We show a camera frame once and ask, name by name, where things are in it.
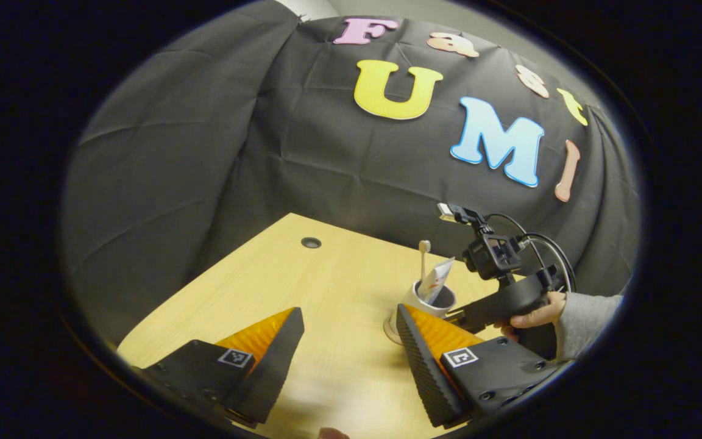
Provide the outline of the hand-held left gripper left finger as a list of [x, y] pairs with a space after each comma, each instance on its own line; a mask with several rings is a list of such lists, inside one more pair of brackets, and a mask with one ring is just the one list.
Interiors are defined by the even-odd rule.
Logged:
[[140, 372], [209, 415], [256, 427], [278, 400], [304, 330], [292, 307], [215, 343], [188, 341]]

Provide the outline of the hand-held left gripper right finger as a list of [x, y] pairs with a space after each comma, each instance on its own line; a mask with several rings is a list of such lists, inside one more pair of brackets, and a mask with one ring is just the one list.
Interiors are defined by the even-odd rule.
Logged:
[[396, 327], [427, 417], [448, 430], [529, 397], [560, 369], [509, 337], [484, 341], [411, 305]]

